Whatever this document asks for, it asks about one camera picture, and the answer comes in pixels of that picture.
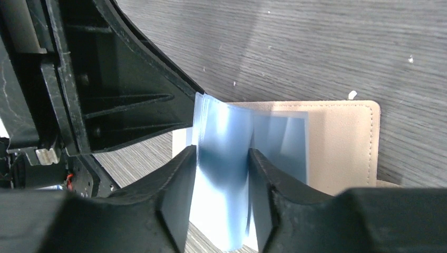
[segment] wood grain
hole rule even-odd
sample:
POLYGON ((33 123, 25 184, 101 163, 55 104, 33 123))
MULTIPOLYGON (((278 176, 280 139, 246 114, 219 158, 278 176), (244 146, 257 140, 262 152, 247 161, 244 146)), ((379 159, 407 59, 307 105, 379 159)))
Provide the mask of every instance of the wood grain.
MULTIPOLYGON (((378 178, 405 187, 447 186, 445 1, 118 3, 223 101, 344 100, 355 90, 356 99, 378 102, 378 178)), ((167 134, 98 158, 127 184, 167 162, 170 147, 167 134)), ((215 252, 191 230, 187 251, 215 252)))

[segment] beige leather pad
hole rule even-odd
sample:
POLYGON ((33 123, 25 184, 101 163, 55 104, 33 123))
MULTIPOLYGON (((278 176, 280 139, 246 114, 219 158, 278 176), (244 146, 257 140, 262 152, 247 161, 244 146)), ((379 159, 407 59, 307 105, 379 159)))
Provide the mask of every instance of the beige leather pad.
MULTIPOLYGON (((309 113, 311 187, 335 195, 350 187, 376 186, 380 124, 380 107, 376 102, 286 101, 234 104, 262 111, 309 113)), ((173 154, 184 148, 184 135, 182 130, 178 131, 173 135, 173 154)))

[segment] stitching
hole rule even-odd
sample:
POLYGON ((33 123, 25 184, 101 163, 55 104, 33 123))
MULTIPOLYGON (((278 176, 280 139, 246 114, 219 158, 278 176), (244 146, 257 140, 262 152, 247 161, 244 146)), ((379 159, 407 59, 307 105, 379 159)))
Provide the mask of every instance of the stitching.
POLYGON ((275 105, 274 108, 296 108, 296 107, 334 107, 334 106, 363 106, 371 111, 371 127, 370 127, 370 154, 368 160, 368 176, 366 177, 366 184, 370 184, 370 174, 371 174, 371 161, 372 161, 372 146, 373 146, 373 109, 371 106, 366 104, 318 104, 318 105, 275 105))

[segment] white speck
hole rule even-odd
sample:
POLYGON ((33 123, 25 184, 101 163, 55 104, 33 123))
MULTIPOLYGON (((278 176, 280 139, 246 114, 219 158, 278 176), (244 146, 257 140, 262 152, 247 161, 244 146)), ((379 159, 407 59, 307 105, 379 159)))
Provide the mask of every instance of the white speck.
POLYGON ((355 96, 357 96, 357 92, 356 92, 356 91, 351 91, 351 92, 348 94, 348 99, 349 99, 349 100, 352 100, 352 99, 355 98, 355 96))

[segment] folded blue fabric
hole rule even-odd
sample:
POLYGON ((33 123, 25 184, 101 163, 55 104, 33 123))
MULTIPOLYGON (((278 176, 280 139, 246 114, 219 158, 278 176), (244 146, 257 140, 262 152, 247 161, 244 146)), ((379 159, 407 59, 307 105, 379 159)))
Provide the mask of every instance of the folded blue fabric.
MULTIPOLYGON (((307 122, 307 113, 259 112, 196 94, 191 142, 197 146, 197 172, 190 221, 219 249, 239 249, 253 231, 249 148, 307 182, 307 122)), ((250 238, 256 241, 256 235, 250 238)))

